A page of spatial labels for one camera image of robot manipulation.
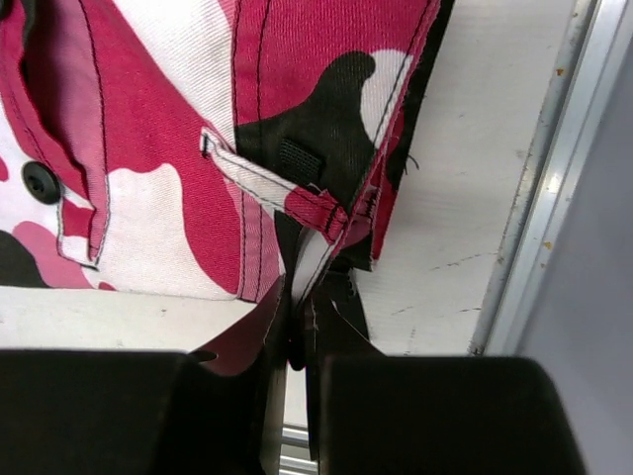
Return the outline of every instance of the gray wall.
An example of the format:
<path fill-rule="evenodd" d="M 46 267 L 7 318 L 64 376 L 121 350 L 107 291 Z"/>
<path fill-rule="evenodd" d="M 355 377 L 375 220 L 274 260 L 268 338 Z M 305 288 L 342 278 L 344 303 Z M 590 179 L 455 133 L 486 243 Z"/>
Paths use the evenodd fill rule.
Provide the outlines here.
<path fill-rule="evenodd" d="M 629 47 L 524 335 L 590 473 L 633 474 L 633 49 Z"/>

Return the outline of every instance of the pink camouflage fabric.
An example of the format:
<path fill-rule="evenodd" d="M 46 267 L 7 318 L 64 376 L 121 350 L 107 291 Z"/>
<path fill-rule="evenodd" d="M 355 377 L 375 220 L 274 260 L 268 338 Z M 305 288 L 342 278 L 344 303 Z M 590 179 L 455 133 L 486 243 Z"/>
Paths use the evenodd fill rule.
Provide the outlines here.
<path fill-rule="evenodd" d="M 307 233 L 297 298 L 378 259 L 438 0 L 0 5 L 0 285 L 257 302 L 280 215 Z"/>

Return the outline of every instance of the button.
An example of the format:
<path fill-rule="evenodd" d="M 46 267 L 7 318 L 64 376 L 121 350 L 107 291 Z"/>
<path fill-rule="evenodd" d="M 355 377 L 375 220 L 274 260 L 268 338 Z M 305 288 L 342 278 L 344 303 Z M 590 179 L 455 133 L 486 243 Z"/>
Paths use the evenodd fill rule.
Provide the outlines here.
<path fill-rule="evenodd" d="M 33 197 L 45 205 L 53 205 L 61 198 L 61 188 L 55 175 L 41 163 L 30 161 L 22 168 L 22 179 Z"/>

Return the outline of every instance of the white table surface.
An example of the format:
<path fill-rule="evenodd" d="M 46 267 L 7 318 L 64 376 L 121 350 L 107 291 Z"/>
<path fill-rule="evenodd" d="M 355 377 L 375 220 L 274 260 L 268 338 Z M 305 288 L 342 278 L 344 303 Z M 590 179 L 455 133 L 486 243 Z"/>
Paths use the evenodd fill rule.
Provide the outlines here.
<path fill-rule="evenodd" d="M 359 273 L 388 353 L 466 351 L 573 0 L 456 0 L 383 258 Z M 193 349 L 250 305 L 0 288 L 1 347 Z M 304 424 L 303 375 L 286 420 Z"/>

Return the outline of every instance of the black button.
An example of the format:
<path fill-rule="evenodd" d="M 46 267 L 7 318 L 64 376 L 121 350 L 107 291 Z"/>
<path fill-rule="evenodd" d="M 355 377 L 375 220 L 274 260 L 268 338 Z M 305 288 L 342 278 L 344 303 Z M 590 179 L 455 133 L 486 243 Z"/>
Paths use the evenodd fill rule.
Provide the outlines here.
<path fill-rule="evenodd" d="M 55 175 L 41 163 L 30 161 L 22 168 L 22 179 L 33 197 L 45 205 L 53 205 L 61 198 L 61 188 Z"/>

